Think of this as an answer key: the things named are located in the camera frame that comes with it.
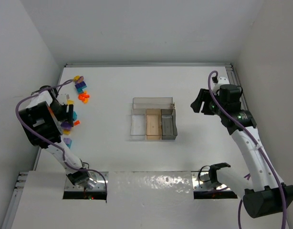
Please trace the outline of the long yellow lego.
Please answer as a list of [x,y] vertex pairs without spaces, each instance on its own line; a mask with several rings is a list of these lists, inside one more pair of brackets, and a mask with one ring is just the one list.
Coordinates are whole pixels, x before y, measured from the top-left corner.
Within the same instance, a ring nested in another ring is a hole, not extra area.
[[67,100],[67,105],[74,105],[74,101],[73,100]]

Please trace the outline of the teal round lego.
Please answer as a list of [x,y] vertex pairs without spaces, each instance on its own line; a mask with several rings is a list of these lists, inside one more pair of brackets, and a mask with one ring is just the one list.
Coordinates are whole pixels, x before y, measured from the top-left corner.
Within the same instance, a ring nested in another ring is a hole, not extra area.
[[77,120],[77,113],[75,111],[73,111],[73,121]]

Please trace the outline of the purple and yellow lego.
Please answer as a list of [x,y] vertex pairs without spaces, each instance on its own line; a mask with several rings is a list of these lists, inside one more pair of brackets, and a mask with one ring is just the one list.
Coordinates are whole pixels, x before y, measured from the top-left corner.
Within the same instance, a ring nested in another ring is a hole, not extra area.
[[61,128],[62,128],[62,131],[63,131],[64,135],[70,135],[71,130],[72,130],[73,127],[68,122],[62,122],[61,123]]

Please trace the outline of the small orange lego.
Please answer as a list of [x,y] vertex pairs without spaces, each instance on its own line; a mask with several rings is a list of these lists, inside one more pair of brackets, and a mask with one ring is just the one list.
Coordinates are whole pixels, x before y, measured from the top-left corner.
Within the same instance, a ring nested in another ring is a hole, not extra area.
[[80,121],[79,121],[79,120],[77,120],[77,121],[75,121],[75,122],[73,123],[74,126],[77,126],[77,125],[79,125],[79,124],[80,124]]

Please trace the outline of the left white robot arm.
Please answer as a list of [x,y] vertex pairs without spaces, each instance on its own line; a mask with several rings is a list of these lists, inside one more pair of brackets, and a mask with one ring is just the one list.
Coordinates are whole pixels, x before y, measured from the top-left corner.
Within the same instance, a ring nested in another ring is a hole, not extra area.
[[73,105],[67,103],[67,95],[59,95],[57,89],[42,86],[31,94],[30,103],[24,109],[15,108],[29,142],[50,152],[65,169],[68,180],[74,186],[91,187],[91,174],[82,160],[70,151],[64,130],[74,127]]

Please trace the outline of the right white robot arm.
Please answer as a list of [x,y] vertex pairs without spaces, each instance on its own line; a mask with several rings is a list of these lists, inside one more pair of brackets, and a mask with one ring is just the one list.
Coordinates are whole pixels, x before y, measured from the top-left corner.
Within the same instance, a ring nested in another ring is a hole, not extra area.
[[228,163],[213,164],[207,174],[198,176],[206,188],[225,184],[243,201],[252,218],[283,212],[293,201],[293,185],[286,185],[273,171],[266,153],[260,153],[262,143],[256,122],[248,110],[241,108],[242,88],[223,84],[216,94],[200,89],[191,104],[195,113],[218,115],[229,135],[241,151],[251,176],[246,180],[237,175]]

